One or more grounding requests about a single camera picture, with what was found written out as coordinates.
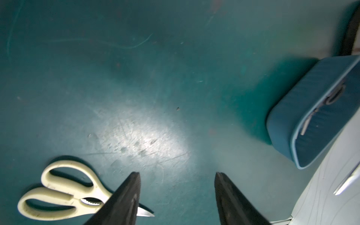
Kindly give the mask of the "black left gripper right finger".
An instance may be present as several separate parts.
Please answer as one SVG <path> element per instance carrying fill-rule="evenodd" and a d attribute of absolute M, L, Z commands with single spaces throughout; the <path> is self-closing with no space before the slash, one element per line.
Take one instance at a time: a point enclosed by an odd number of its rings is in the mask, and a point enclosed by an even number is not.
<path fill-rule="evenodd" d="M 214 187 L 220 224 L 270 224 L 270 222 L 250 203 L 225 173 L 216 173 Z"/>

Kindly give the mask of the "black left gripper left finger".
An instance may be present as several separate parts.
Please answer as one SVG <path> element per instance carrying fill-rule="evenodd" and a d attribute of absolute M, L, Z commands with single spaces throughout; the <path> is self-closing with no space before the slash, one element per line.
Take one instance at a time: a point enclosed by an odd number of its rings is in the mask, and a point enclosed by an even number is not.
<path fill-rule="evenodd" d="M 141 176 L 132 172 L 86 225 L 134 225 L 137 219 Z"/>

